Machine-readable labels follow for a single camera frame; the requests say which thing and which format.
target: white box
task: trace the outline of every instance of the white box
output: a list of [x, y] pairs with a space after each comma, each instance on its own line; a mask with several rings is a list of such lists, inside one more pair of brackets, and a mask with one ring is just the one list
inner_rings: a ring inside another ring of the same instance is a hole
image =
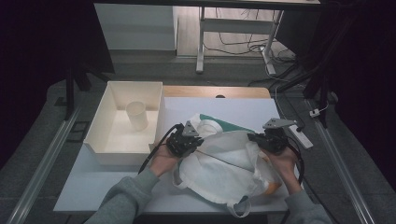
[[[132, 101], [146, 104], [148, 127], [136, 132], [125, 111]], [[103, 165], [141, 165], [149, 144], [159, 141], [164, 116], [161, 82], [108, 81], [84, 145]]]

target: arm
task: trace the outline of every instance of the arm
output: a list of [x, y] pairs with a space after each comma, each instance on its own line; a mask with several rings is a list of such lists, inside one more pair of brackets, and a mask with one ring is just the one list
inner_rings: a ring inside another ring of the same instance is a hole
[[161, 146], [149, 169], [135, 178], [126, 176], [113, 186], [98, 211], [85, 223], [133, 223], [134, 218], [143, 212], [151, 200], [151, 190], [160, 181], [159, 176], [170, 171], [177, 161], [178, 158], [172, 156], [165, 146]]
[[332, 223], [323, 206], [312, 203], [298, 182], [294, 174], [294, 166], [297, 161], [294, 152], [286, 148], [282, 154], [277, 156], [265, 149], [262, 151], [268, 156], [288, 189], [290, 195], [286, 199], [290, 210], [288, 223]]

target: white cup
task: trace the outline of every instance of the white cup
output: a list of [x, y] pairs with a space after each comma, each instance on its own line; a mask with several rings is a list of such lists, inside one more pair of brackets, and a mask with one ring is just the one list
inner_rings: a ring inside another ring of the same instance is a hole
[[148, 127], [146, 105], [143, 102], [133, 101], [125, 107], [125, 111], [135, 131], [139, 132]]

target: gray sleeve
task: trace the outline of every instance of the gray sleeve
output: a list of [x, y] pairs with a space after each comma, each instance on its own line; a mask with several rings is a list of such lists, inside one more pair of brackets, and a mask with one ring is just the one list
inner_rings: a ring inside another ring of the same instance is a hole
[[305, 190], [286, 199], [290, 210], [288, 223], [332, 223], [321, 204], [312, 203]]
[[150, 169], [135, 178], [124, 177], [108, 191], [98, 211], [85, 223], [133, 223], [151, 200], [151, 190], [159, 180]]

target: human hand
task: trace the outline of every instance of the human hand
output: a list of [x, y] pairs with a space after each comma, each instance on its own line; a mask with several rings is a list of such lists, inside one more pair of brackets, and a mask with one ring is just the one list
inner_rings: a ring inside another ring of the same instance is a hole
[[263, 148], [261, 150], [268, 156], [274, 169], [285, 182], [289, 194], [301, 191], [302, 187], [294, 174], [294, 166], [297, 162], [297, 156], [294, 152], [288, 147], [280, 155], [275, 155]]
[[159, 177], [172, 170], [178, 160], [179, 158], [172, 155], [166, 145], [162, 145], [154, 154], [149, 169]]

